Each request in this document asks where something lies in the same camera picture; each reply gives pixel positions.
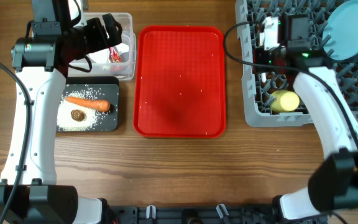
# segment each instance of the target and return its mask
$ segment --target red tray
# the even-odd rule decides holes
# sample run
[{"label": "red tray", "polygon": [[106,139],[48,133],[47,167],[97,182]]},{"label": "red tray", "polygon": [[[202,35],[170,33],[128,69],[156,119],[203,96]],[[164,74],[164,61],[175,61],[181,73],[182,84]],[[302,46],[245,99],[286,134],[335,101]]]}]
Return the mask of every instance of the red tray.
[{"label": "red tray", "polygon": [[214,27],[150,26],[139,37],[135,130],[216,138],[226,128],[223,35]]}]

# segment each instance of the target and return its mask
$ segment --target clear plastic bin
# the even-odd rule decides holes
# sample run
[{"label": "clear plastic bin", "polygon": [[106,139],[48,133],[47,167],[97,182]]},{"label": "clear plastic bin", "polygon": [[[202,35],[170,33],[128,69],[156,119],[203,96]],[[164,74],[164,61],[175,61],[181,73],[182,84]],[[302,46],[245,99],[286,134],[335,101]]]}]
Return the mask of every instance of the clear plastic bin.
[{"label": "clear plastic bin", "polygon": [[[107,12],[88,12],[85,13],[85,18],[88,20],[98,17],[104,26],[102,15],[105,15],[106,13]],[[69,68],[69,77],[114,76],[120,80],[131,80],[134,77],[136,63],[136,36],[133,32],[132,16],[126,12],[111,14],[115,20],[122,25],[122,43],[129,46],[128,53],[121,54],[122,62],[119,63],[92,63],[92,71],[90,73]],[[74,60],[70,65],[88,68],[88,63],[85,59]]]}]

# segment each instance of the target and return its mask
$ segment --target wooden table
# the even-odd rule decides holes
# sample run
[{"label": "wooden table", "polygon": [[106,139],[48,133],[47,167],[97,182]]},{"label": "wooden table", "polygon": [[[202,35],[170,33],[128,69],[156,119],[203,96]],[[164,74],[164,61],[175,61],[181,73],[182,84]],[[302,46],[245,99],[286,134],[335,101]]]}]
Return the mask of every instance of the wooden table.
[{"label": "wooden table", "polygon": [[[154,24],[215,26],[236,23],[234,1],[90,1],[91,12],[129,12],[134,32]],[[29,0],[0,0],[0,61],[11,68],[11,47],[32,19]],[[228,46],[240,56],[235,34]],[[147,139],[132,127],[135,81],[121,82],[121,120],[113,133],[57,134],[58,184],[110,205],[144,207],[269,203],[306,186],[323,161],[313,125],[252,128],[244,119],[242,65],[226,60],[227,128],[217,139]],[[15,84],[0,69],[0,173],[11,143]],[[358,211],[343,212],[358,223]]]}]

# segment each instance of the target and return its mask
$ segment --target yellow object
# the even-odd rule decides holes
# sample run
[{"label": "yellow object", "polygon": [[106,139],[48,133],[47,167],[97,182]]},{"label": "yellow object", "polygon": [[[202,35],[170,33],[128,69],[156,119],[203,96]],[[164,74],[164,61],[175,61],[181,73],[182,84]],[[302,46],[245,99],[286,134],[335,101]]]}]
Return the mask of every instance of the yellow object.
[{"label": "yellow object", "polygon": [[300,99],[299,96],[288,90],[277,90],[272,93],[276,99],[270,105],[270,109],[272,109],[276,113],[281,112],[291,112],[299,106]]}]

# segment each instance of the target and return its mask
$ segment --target orange carrot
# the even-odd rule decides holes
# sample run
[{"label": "orange carrot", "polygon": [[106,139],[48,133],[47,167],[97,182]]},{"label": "orange carrot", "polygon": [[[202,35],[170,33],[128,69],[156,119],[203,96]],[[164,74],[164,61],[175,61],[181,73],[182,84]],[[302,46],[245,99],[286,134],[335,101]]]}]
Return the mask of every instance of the orange carrot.
[{"label": "orange carrot", "polygon": [[66,96],[66,100],[70,103],[91,108],[100,112],[107,112],[110,110],[110,102],[107,100],[87,100],[73,96]]}]

